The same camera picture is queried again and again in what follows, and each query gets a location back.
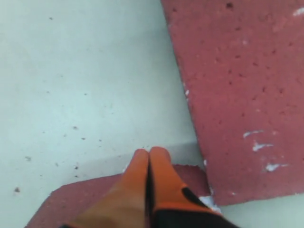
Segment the red rubber mat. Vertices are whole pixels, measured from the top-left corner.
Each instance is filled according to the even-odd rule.
[[[174,168],[197,196],[210,195],[205,172],[199,167],[174,165]],[[26,228],[60,227],[95,204],[119,178],[120,174],[62,186],[45,200]]]
[[[304,192],[304,0],[162,0],[218,205]]]

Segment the gray floor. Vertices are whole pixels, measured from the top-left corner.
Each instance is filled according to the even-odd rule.
[[[0,60],[1,227],[25,226],[63,184],[120,173],[137,148],[202,164],[159,0],[2,0]],[[303,203],[222,211],[299,228]]]

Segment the red mat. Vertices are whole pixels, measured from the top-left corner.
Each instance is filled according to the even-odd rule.
[[[219,205],[304,192],[304,0],[162,0]]]
[[[174,165],[180,177],[197,196],[210,195],[205,172],[197,166]],[[58,228],[95,204],[120,174],[62,186],[46,199],[25,228]]]

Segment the white floor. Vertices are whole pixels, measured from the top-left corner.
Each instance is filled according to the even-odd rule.
[[[120,173],[136,148],[201,164],[159,0],[1,0],[0,78],[0,227],[24,227],[63,184]],[[302,228],[303,203],[222,210]]]

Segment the red foam pad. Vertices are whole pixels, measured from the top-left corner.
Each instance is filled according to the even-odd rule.
[[[304,0],[162,0],[218,205],[304,191]]]
[[[197,196],[210,195],[205,172],[197,166],[174,166]],[[95,204],[120,178],[120,174],[62,186],[41,205],[26,228],[57,228]]]

